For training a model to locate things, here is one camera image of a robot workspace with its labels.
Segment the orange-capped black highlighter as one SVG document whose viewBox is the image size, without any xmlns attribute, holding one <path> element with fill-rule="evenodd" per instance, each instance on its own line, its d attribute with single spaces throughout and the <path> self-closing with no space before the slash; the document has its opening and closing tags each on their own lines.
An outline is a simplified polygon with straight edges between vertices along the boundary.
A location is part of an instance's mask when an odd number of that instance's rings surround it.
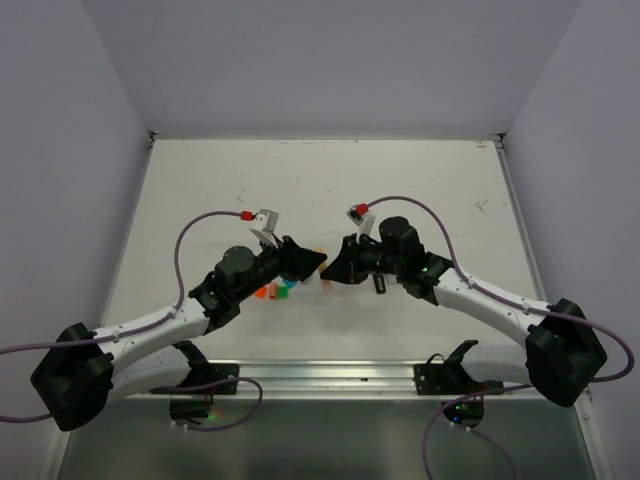
<svg viewBox="0 0 640 480">
<path fill-rule="evenodd" d="M 386 288 L 386 281 L 385 281 L 384 275 L 376 273 L 372 276 L 372 278 L 373 278 L 376 293 L 379 295 L 385 294 L 387 291 L 387 288 Z"/>
</svg>

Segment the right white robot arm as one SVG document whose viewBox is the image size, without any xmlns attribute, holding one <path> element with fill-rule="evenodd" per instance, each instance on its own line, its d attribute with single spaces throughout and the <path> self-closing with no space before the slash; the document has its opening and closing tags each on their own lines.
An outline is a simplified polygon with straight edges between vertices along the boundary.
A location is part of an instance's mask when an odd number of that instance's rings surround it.
<svg viewBox="0 0 640 480">
<path fill-rule="evenodd" d="M 379 239 L 344 237 L 322 271 L 324 280 L 358 285 L 370 276 L 393 276 L 414 298 L 466 314 L 510 339 L 508 345 L 466 340 L 441 363 L 415 368 L 421 394 L 470 394 L 525 384 L 561 407 L 572 406 L 607 360 L 593 329 L 573 317 L 580 307 L 562 299 L 547 305 L 458 272 L 452 260 L 427 251 L 404 217 L 390 217 Z"/>
</svg>

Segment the green highlighter cap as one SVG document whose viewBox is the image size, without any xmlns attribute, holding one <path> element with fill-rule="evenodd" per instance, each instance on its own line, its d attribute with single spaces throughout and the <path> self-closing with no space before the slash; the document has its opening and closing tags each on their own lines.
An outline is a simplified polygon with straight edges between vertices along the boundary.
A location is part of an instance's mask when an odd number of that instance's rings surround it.
<svg viewBox="0 0 640 480">
<path fill-rule="evenodd" d="M 289 296 L 289 288 L 286 285 L 280 285 L 277 290 L 277 297 L 279 299 L 287 299 Z"/>
</svg>

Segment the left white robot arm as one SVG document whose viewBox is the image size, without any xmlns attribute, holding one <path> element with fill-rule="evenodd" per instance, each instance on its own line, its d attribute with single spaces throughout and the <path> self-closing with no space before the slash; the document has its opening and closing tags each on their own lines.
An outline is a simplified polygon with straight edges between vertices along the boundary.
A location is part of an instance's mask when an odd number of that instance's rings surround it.
<svg viewBox="0 0 640 480">
<path fill-rule="evenodd" d="M 166 320 L 143 317 L 90 331 L 82 323 L 66 328 L 31 375 L 31 383 L 58 428 L 75 430 L 105 406 L 147 391 L 208 394 L 229 377 L 217 372 L 193 339 L 227 325 L 241 303 L 277 278 L 302 281 L 326 255 L 286 236 L 255 254 L 228 249 L 205 279 Z"/>
</svg>

